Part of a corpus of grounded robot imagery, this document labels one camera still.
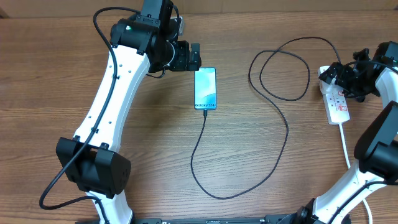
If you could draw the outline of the blue screen smartphone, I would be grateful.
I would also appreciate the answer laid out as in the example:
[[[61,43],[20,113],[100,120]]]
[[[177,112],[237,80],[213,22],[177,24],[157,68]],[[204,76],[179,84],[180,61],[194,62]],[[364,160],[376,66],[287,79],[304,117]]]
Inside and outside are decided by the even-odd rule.
[[[216,109],[216,68],[202,67],[195,71],[194,107],[196,110]]]

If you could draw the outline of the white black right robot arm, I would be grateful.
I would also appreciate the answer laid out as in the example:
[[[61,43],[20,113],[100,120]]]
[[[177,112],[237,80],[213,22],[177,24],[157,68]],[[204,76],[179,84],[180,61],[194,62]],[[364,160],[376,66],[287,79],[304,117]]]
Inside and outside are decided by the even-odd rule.
[[[355,52],[350,63],[320,68],[318,78],[326,100],[372,93],[381,98],[383,110],[358,139],[354,163],[337,183],[281,223],[349,223],[349,212],[367,196],[397,185],[397,43],[379,44],[374,57],[367,48]]]

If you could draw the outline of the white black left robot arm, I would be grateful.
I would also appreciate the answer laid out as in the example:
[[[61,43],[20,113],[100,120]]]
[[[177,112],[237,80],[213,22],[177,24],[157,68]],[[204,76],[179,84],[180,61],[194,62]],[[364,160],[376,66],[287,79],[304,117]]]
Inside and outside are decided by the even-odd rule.
[[[56,153],[60,175],[85,193],[100,223],[132,223],[125,188],[131,161],[122,155],[121,136],[132,101],[144,77],[166,71],[197,71],[200,46],[179,40],[183,19],[168,0],[145,1],[141,10],[121,19],[103,41],[108,64],[93,104],[71,139],[60,138]]]

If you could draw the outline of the white power strip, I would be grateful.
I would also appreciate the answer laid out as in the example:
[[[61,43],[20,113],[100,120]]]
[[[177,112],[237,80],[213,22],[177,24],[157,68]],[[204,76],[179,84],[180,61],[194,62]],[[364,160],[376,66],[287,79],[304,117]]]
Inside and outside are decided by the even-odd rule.
[[[348,105],[343,89],[319,80],[320,91],[325,104],[326,117],[331,125],[341,125],[350,120]]]

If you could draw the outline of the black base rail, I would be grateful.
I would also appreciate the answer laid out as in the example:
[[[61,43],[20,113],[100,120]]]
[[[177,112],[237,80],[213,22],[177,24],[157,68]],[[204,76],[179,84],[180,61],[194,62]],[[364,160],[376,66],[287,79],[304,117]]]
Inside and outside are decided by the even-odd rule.
[[[214,219],[176,219],[161,220],[145,218],[132,221],[135,224],[276,224],[287,223],[286,215],[266,215],[263,218],[214,218]]]

